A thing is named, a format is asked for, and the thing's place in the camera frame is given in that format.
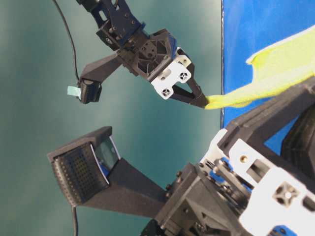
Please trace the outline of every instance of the yellow fabric strip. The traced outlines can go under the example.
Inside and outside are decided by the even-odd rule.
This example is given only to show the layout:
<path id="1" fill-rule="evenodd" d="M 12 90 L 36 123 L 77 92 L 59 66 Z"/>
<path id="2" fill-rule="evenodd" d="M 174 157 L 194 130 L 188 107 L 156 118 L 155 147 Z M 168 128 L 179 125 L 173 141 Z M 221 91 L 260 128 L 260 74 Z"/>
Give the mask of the yellow fabric strip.
<path id="1" fill-rule="evenodd" d="M 252 82 L 225 95 L 207 96 L 205 109 L 244 107 L 315 75 L 315 26 L 264 48 L 246 63 L 253 66 Z"/>

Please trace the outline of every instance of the cable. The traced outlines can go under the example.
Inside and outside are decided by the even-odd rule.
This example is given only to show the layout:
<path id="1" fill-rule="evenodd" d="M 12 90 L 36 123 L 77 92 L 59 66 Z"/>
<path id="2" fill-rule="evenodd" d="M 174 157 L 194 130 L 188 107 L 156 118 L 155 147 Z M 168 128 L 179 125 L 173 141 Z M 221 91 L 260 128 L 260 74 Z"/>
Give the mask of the cable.
<path id="1" fill-rule="evenodd" d="M 77 218 L 77 210 L 75 206 L 71 207 L 72 219 L 73 219 L 73 235 L 78 236 L 78 218 Z"/>
<path id="2" fill-rule="evenodd" d="M 78 69 L 77 69 L 77 55 L 76 55 L 76 52 L 75 52 L 75 47 L 74 47 L 74 43 L 73 43 L 73 39 L 72 39 L 72 36 L 71 36 L 71 33 L 70 33 L 70 30 L 69 30 L 69 26 L 67 24 L 67 21 L 63 15 L 63 12 L 61 11 L 58 3 L 56 2 L 56 0 L 52 0 L 53 3 L 55 4 L 61 18 L 63 19 L 63 24 L 65 26 L 65 29 L 67 31 L 67 34 L 68 34 L 68 37 L 69 37 L 69 40 L 70 40 L 70 43 L 71 43 L 71 47 L 72 47 L 72 52 L 73 52 L 73 66 L 74 66 L 74 73 L 75 73 L 75 76 L 77 78 L 77 80 L 79 81 L 79 75 L 78 75 Z"/>

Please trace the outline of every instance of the blue component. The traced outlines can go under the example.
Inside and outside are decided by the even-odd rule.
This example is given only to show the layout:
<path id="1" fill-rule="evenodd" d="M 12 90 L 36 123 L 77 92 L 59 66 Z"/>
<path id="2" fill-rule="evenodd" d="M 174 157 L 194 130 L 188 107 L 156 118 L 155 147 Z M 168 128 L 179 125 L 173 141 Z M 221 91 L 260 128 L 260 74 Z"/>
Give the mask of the blue component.
<path id="1" fill-rule="evenodd" d="M 209 173 L 209 176 L 212 177 L 216 182 L 218 183 L 223 183 L 225 182 L 225 180 L 221 177 L 221 176 L 218 176 L 216 175 L 213 170 L 210 171 Z"/>
<path id="2" fill-rule="evenodd" d="M 99 163 L 99 166 L 102 169 L 103 174 L 107 177 L 109 174 L 109 171 L 101 163 Z"/>
<path id="3" fill-rule="evenodd" d="M 226 162 L 230 170 L 233 171 L 233 167 L 231 166 L 229 159 L 227 159 L 226 157 L 222 157 L 221 161 Z"/>
<path id="4" fill-rule="evenodd" d="M 174 59 L 177 50 L 177 40 L 171 34 L 169 34 L 168 39 L 171 45 L 172 59 Z"/>
<path id="5" fill-rule="evenodd" d="M 272 231 L 280 236 L 297 236 L 296 233 L 284 225 L 276 226 Z"/>
<path id="6" fill-rule="evenodd" d="M 314 1 L 299 3 L 303 7 L 293 7 L 295 0 L 223 1 L 224 94 L 252 81 L 252 67 L 245 63 L 252 54 L 315 24 Z M 260 99 L 243 108 L 224 108 L 223 127 L 267 100 Z M 280 154 L 283 137 L 292 125 L 293 122 L 281 129 L 266 145 Z"/>
<path id="7" fill-rule="evenodd" d="M 252 193 L 252 189 L 251 189 L 251 188 L 249 188 L 246 184 L 242 184 L 242 185 L 246 188 L 247 191 L 249 191 L 250 193 Z"/>

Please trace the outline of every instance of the bolt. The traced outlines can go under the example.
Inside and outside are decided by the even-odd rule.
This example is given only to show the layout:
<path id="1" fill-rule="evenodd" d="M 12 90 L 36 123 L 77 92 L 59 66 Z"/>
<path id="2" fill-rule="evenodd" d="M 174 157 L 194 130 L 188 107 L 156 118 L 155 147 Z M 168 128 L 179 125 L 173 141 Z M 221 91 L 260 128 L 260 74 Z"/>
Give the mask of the bolt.
<path id="1" fill-rule="evenodd" d="M 181 176 L 182 175 L 182 172 L 181 171 L 178 171 L 177 173 L 176 173 L 176 176 L 177 177 L 179 177 L 179 176 Z"/>
<path id="2" fill-rule="evenodd" d="M 106 42 L 108 42 L 109 44 L 113 44 L 113 42 L 109 38 L 106 38 Z"/>

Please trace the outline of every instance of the green wall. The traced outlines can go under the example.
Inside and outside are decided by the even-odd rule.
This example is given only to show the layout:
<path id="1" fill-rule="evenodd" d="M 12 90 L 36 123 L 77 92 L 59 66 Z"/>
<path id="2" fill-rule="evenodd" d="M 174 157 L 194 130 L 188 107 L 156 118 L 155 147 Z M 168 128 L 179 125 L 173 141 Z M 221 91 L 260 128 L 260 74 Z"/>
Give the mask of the green wall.
<path id="1" fill-rule="evenodd" d="M 59 0 L 70 25 L 78 68 L 111 54 L 75 0 Z M 127 0 L 152 33 L 167 28 L 196 65 L 205 94 L 221 90 L 218 0 Z M 75 85 L 71 47 L 50 0 L 0 1 L 0 235 L 72 235 L 70 206 L 46 154 L 102 126 L 113 126 L 122 157 L 164 187 L 197 162 L 220 128 L 220 111 L 173 100 L 125 68 L 103 85 L 99 103 L 66 95 Z M 79 235 L 138 235 L 149 219 L 78 208 Z"/>

